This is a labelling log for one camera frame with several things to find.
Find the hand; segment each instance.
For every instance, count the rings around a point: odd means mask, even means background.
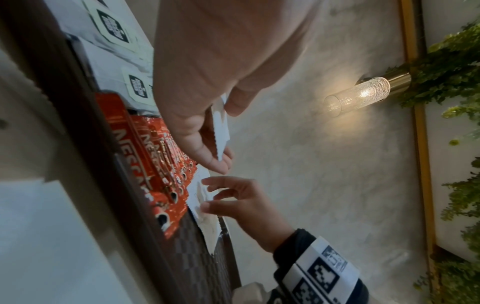
[[[226,188],[204,202],[205,213],[228,216],[267,252],[274,252],[295,230],[275,209],[255,180],[231,176],[209,177],[202,181],[208,191]],[[234,197],[236,200],[222,200]]]
[[[277,82],[310,40],[320,0],[162,0],[155,34],[155,101],[178,146],[207,169],[226,174],[206,141],[206,110],[231,90],[237,116]]]

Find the glass lamp shade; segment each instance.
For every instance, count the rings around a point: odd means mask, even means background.
[[[381,101],[389,94],[390,82],[383,77],[375,77],[353,88],[327,96],[323,105],[330,116],[336,117]]]

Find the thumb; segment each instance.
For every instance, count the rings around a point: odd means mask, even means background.
[[[250,105],[259,91],[244,91],[234,87],[228,95],[225,111],[230,116],[238,116]]]
[[[213,200],[203,202],[200,205],[200,211],[218,216],[228,216],[236,218],[239,212],[239,201],[236,200]]]

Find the wall lamp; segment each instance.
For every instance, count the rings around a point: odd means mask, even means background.
[[[328,114],[341,114],[379,102],[409,88],[412,77],[408,71],[397,70],[381,77],[360,80],[353,88],[329,95],[323,101]]]

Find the dark sleeve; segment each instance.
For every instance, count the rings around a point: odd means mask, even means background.
[[[273,253],[273,259],[278,265],[277,271],[273,274],[280,285],[282,280],[305,250],[317,238],[305,229],[297,229],[288,239],[285,240]],[[367,304],[369,291],[362,280],[358,279],[346,304]]]

